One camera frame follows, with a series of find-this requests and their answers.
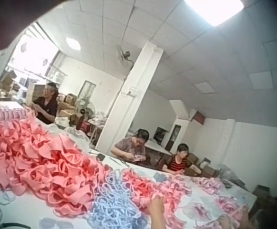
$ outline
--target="black shirt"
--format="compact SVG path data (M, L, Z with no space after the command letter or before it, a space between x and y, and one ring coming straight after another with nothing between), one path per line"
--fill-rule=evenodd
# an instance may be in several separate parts
M56 116L58 110L58 103L56 100L51 99L47 105L45 105L45 98L39 97L33 101L34 104L39 105L43 110L45 110L48 114ZM45 124L51 124L52 122L49 121L47 118L44 117L40 112L38 112L37 118L40 119Z

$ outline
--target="woman in striped shirt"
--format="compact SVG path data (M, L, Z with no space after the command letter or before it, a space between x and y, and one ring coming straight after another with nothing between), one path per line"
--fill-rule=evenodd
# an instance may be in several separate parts
M188 146L184 143L179 144L177 147L176 155L166 160L162 170L172 175L183 174L185 172L185 168L189 167L189 164L186 160L188 155Z

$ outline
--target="standing fan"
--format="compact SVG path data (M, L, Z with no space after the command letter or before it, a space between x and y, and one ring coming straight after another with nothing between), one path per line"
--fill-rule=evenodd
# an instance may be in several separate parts
M134 66L134 62L132 60L129 60L129 57L131 56L130 52L129 51L123 52L123 49L121 48L120 45L116 45L115 48L117 50L117 55L122 66L128 67L127 63L130 62L131 63L130 70L132 70Z

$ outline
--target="fluorescent light panel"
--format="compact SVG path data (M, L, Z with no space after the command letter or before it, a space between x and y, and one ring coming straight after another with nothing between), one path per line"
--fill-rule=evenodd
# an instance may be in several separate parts
M239 13L241 0L185 0L185 2L212 26L217 26Z
M75 49L75 50L81 50L81 46L79 44L78 41L76 41L75 39L73 38L66 38L66 43L72 48L72 49Z

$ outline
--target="red striped shirt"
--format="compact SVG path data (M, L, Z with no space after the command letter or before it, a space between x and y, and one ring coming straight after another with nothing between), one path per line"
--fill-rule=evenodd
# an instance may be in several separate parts
M174 157L172 162L169 165L167 165L167 167L168 167L168 169L170 169L172 171L179 171L179 170L185 169L186 168L186 160L182 160L182 162L180 164L178 164L175 161L175 157Z

